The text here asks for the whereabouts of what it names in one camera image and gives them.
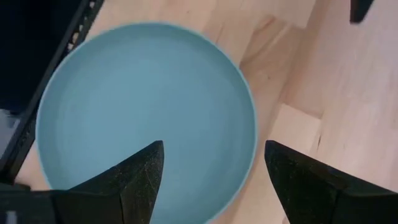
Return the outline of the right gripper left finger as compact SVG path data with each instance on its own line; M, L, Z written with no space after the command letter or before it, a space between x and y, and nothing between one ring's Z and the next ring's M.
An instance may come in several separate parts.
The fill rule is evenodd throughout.
M149 223L164 168L164 144L157 140L119 164L72 188L89 195L70 223Z

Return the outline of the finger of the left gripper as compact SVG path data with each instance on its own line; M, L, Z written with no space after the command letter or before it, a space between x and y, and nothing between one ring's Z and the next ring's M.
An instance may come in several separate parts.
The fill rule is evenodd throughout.
M374 0L351 0L349 21L351 24L361 23L368 13Z

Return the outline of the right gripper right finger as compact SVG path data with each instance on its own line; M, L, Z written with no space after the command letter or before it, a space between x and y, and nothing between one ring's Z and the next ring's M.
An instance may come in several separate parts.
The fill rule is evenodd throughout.
M264 160L290 223L397 223L396 192L272 140Z

